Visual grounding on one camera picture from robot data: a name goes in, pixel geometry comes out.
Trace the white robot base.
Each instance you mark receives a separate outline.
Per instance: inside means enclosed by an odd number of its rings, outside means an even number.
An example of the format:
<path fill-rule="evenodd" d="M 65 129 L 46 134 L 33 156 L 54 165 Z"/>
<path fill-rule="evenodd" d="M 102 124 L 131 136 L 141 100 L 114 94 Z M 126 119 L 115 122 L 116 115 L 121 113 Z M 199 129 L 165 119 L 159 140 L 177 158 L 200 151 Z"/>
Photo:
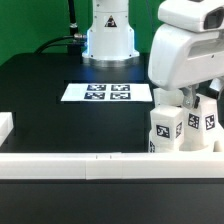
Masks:
<path fill-rule="evenodd" d="M 134 64 L 140 53 L 129 25 L 129 0 L 92 0 L 93 21 L 87 31 L 83 62 L 100 67 Z"/>

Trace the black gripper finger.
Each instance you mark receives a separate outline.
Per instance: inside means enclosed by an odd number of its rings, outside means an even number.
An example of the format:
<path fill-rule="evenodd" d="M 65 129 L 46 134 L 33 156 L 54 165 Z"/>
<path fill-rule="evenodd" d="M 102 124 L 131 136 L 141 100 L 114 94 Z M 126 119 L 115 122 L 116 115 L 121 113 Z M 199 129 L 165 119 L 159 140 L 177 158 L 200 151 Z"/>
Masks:
<path fill-rule="evenodd" d="M 183 87 L 181 91 L 183 92 L 183 106 L 192 109 L 198 106 L 198 97 L 196 96 L 196 85 L 190 85 Z"/>
<path fill-rule="evenodd" d="M 214 78 L 209 86 L 210 89 L 221 94 L 224 90 L 224 77 Z"/>

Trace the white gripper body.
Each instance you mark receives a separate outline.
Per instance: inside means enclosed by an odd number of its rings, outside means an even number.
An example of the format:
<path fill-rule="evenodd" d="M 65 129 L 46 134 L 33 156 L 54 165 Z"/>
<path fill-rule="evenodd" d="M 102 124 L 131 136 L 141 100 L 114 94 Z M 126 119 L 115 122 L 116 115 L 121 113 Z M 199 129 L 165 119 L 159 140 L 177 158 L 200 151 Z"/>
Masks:
<path fill-rule="evenodd" d="M 162 25 L 150 52 L 148 76 L 165 90 L 199 84 L 224 75 L 224 32 L 194 33 Z"/>

